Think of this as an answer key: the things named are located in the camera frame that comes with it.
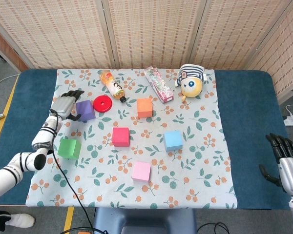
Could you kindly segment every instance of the green cube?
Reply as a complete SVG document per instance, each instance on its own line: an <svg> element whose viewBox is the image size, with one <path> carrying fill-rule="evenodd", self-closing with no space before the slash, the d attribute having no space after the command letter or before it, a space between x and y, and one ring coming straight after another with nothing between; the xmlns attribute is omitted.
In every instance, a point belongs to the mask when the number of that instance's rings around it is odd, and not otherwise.
<svg viewBox="0 0 293 234"><path fill-rule="evenodd" d="M58 155L64 158L78 159L82 145L74 139L62 139L58 150Z"/></svg>

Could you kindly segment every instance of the red cube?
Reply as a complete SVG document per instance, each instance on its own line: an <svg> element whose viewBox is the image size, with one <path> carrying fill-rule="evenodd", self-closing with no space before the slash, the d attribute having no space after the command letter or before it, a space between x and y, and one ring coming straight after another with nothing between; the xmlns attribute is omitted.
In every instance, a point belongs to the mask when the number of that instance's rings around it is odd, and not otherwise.
<svg viewBox="0 0 293 234"><path fill-rule="evenodd" d="M129 128L113 128L112 142L116 147L128 147Z"/></svg>

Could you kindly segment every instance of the power strip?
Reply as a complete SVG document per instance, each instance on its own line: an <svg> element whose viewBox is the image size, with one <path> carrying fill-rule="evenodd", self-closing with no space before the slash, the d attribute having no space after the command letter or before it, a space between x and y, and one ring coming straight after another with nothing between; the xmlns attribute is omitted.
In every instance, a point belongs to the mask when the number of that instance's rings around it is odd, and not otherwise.
<svg viewBox="0 0 293 234"><path fill-rule="evenodd" d="M293 117L287 116L287 118L283 122L285 126L293 126Z"/></svg>

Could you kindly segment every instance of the pink cube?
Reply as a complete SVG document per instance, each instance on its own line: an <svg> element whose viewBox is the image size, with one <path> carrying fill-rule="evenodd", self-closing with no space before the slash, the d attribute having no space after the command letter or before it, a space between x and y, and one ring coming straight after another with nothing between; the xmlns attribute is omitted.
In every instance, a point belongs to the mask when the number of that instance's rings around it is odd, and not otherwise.
<svg viewBox="0 0 293 234"><path fill-rule="evenodd" d="M112 142L116 147L128 147L129 128L113 128Z"/></svg>
<svg viewBox="0 0 293 234"><path fill-rule="evenodd" d="M133 165L132 179L148 182L150 177L151 164L147 162L135 162Z"/></svg>

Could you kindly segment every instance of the orange cube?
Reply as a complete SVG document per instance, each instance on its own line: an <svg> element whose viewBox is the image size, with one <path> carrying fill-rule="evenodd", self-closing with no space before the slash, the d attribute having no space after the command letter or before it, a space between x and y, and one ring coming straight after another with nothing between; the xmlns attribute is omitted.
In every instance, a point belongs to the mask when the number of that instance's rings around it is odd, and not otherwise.
<svg viewBox="0 0 293 234"><path fill-rule="evenodd" d="M152 117L152 100L150 98L140 98L137 100L137 111L139 118Z"/></svg>

